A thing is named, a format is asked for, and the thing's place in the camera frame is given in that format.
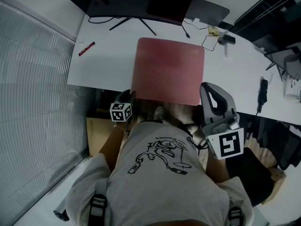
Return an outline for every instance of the cardboard box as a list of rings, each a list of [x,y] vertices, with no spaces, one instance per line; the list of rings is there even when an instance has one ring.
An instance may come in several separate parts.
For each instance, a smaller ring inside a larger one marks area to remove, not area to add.
[[[268,168],[268,169],[272,174],[271,178],[275,184],[271,195],[265,201],[263,201],[262,204],[266,204],[276,197],[277,193],[279,192],[286,178],[286,174],[282,170],[278,168]]]
[[[99,153],[113,129],[114,122],[110,119],[87,117],[87,136],[90,156]]]

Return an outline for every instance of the floor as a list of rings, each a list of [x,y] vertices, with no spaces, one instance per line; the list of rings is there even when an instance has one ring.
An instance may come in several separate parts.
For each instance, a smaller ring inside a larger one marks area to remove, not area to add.
[[[136,122],[143,120],[152,120],[155,109],[159,106],[163,106],[165,109],[165,120],[174,126],[179,124],[202,124],[203,123],[203,111],[202,106],[191,106],[191,105],[179,105],[173,103],[163,103],[150,100],[136,100],[134,114],[137,115]],[[204,135],[201,130],[198,130],[193,135],[194,141],[198,144],[204,139]],[[246,140],[245,147],[249,147],[259,161],[267,168],[274,166],[277,161],[273,154],[265,148],[260,148],[256,139],[250,137]],[[204,168],[207,165],[208,150],[202,150],[199,158]]]

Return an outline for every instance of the white desk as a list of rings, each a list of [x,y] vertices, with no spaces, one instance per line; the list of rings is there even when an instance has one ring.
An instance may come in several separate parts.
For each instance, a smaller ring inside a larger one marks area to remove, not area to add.
[[[157,34],[154,36],[138,19],[131,19],[109,31],[120,21],[112,19],[104,24],[91,24],[88,22],[88,16],[85,16],[74,47],[68,84],[116,91],[130,89],[139,38],[158,38],[201,45],[208,35],[207,29],[197,30],[194,26],[183,23],[191,37],[188,39],[180,26],[146,20]],[[255,50],[249,41],[232,33],[229,35],[236,38],[236,44],[228,45],[227,56],[225,47],[219,44],[213,52],[205,50],[203,82],[216,84],[230,93],[238,112],[255,115],[260,79],[264,77],[270,81],[272,74],[268,101],[263,106],[262,113],[258,115],[301,124],[301,105],[283,98],[284,82],[281,81],[276,66],[265,71],[270,61]],[[210,39],[215,38],[207,38],[204,46],[212,49],[216,39]],[[95,45],[79,56],[78,53],[93,41]]]

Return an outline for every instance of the black cable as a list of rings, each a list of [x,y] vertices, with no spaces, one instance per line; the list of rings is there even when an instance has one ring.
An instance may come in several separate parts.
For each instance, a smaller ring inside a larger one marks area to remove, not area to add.
[[[111,21],[111,20],[114,19],[114,18],[118,18],[118,19],[119,19],[119,18],[121,18],[121,17],[113,17],[113,18],[110,18],[110,19],[107,20],[107,21],[104,21],[104,22],[97,22],[97,23],[91,22],[91,21],[90,21],[91,18],[89,18],[88,22],[91,23],[91,24],[104,24],[104,23],[106,23],[106,22],[108,22],[108,21]]]
[[[186,32],[186,30],[184,29],[183,25],[181,25],[181,26],[182,26],[183,30],[185,31],[185,33],[186,33],[186,37],[190,39],[190,35]]]
[[[207,144],[207,142],[205,142],[203,145],[201,145],[201,144],[197,145],[197,144],[195,144],[195,143],[192,141],[191,137],[187,137],[186,140],[189,141],[191,144],[193,144],[193,145],[195,146],[196,149],[198,149],[198,154],[199,154],[199,151],[200,151],[200,150],[208,149],[208,144]]]
[[[215,45],[214,45],[213,49],[212,49],[212,50],[210,50],[210,49],[208,49],[208,48],[206,48],[206,47],[204,47],[204,46],[203,46],[203,44],[205,43],[205,41],[206,41],[207,37],[216,37],[216,36],[214,36],[214,35],[206,35],[206,37],[205,37],[205,39],[204,39],[204,41],[203,41],[203,43],[202,43],[202,45],[201,45],[203,48],[205,48],[205,49],[207,49],[207,50],[209,50],[209,51],[211,51],[211,52],[212,52],[212,51],[215,49],[215,46],[217,45],[218,41],[219,41],[221,38],[219,38],[219,39],[216,41],[216,43],[215,43]]]
[[[258,94],[258,106],[257,113],[261,113],[263,105],[268,101],[267,93],[268,93],[268,84],[269,82],[265,79],[260,81],[260,89]]]
[[[206,29],[206,28],[209,28],[210,27],[210,25],[208,26],[208,27],[205,27],[205,28],[198,28],[198,27],[196,27],[197,29],[199,29],[199,30],[202,30],[202,29]]]

